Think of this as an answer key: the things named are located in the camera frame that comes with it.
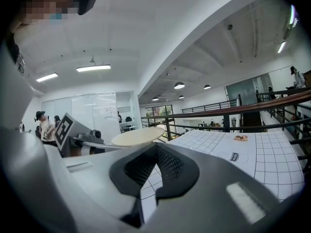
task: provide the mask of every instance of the whiteboard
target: whiteboard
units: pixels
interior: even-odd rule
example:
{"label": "whiteboard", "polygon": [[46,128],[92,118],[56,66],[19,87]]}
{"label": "whiteboard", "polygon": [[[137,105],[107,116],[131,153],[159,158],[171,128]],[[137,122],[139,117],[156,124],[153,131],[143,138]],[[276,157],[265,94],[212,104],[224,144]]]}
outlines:
{"label": "whiteboard", "polygon": [[45,111],[46,116],[50,116],[54,121],[54,101],[46,101],[41,103],[41,111]]}
{"label": "whiteboard", "polygon": [[65,113],[68,113],[69,115],[71,115],[70,104],[71,104],[70,98],[54,100],[54,115],[59,116],[60,119],[63,118]]}
{"label": "whiteboard", "polygon": [[117,112],[116,93],[103,92],[92,94],[94,129],[102,133],[104,143],[121,133]]}
{"label": "whiteboard", "polygon": [[71,116],[89,129],[94,129],[90,94],[71,97]]}

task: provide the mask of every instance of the cap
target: cap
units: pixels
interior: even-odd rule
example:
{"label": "cap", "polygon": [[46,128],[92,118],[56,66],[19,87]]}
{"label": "cap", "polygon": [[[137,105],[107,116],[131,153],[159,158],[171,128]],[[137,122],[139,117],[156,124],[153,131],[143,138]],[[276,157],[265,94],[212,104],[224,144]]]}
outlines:
{"label": "cap", "polygon": [[291,75],[294,74],[294,71],[295,71],[295,67],[294,67],[294,66],[291,66]]}
{"label": "cap", "polygon": [[35,114],[35,118],[38,121],[40,117],[44,115],[45,111],[37,111]]}

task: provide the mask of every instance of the man with cap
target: man with cap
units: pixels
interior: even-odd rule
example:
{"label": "man with cap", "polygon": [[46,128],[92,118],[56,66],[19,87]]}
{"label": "man with cap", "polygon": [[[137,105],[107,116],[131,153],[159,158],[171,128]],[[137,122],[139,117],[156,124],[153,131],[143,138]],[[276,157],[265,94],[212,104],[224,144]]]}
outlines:
{"label": "man with cap", "polygon": [[291,67],[291,75],[295,75],[295,82],[297,84],[297,88],[304,88],[306,87],[305,77],[301,72],[298,72],[297,69],[292,66]]}
{"label": "man with cap", "polygon": [[55,129],[54,121],[49,116],[44,115],[44,113],[45,111],[37,111],[35,114],[35,120],[40,121],[39,131],[41,134],[41,141],[43,144],[57,147],[52,134]]}

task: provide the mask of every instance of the ceiling beam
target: ceiling beam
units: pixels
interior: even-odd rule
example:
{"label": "ceiling beam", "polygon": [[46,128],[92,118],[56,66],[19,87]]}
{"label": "ceiling beam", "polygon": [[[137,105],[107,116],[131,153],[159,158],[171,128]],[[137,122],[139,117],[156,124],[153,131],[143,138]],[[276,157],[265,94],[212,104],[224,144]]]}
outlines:
{"label": "ceiling beam", "polygon": [[220,27],[221,31],[223,32],[225,38],[228,40],[229,45],[230,45],[230,47],[234,53],[235,58],[237,59],[238,62],[241,62],[242,61],[241,54],[238,50],[237,44],[236,44],[233,36],[232,36],[231,30],[227,29],[224,22],[220,23],[219,27]]}
{"label": "ceiling beam", "polygon": [[164,80],[164,81],[170,81],[170,82],[183,82],[183,83],[195,83],[196,82],[196,81],[192,81],[192,80],[183,80],[180,78],[173,79],[173,78],[159,77],[159,79]]}
{"label": "ceiling beam", "polygon": [[223,67],[223,63],[210,51],[207,50],[207,48],[200,43],[200,41],[196,41],[192,44],[192,47],[197,50],[199,53],[203,54],[209,61],[214,62],[218,67]]}
{"label": "ceiling beam", "polygon": [[253,33],[254,33],[254,57],[259,56],[259,50],[260,50],[260,42],[261,42],[261,36],[260,36],[260,23],[259,23],[259,13],[256,9],[256,6],[254,4],[248,5],[251,16],[252,16],[252,23],[253,23]]}
{"label": "ceiling beam", "polygon": [[182,68],[184,68],[184,69],[189,69],[189,70],[195,71],[195,72],[200,73],[200,74],[203,74],[203,75],[208,75],[208,72],[207,72],[206,70],[203,70],[203,69],[194,67],[194,66],[192,66],[192,65],[183,63],[183,62],[179,61],[178,59],[176,59],[176,60],[173,62],[172,66],[175,66],[175,67],[182,67]]}

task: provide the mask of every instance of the window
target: window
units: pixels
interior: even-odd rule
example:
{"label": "window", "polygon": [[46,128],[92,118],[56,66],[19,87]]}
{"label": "window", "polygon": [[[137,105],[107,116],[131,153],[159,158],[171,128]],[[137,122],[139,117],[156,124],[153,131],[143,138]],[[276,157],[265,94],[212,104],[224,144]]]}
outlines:
{"label": "window", "polygon": [[[173,106],[172,105],[163,105],[163,106],[157,106],[157,107],[150,107],[146,108],[146,117],[153,117],[153,116],[168,116],[173,115]],[[165,124],[165,118],[157,118],[157,119],[149,119],[149,126],[150,127],[159,127],[163,128],[165,130],[164,136],[167,138],[167,132],[166,132],[166,125]],[[169,118],[169,124],[175,124],[174,118]],[[175,126],[170,126],[171,132],[176,132]]]}

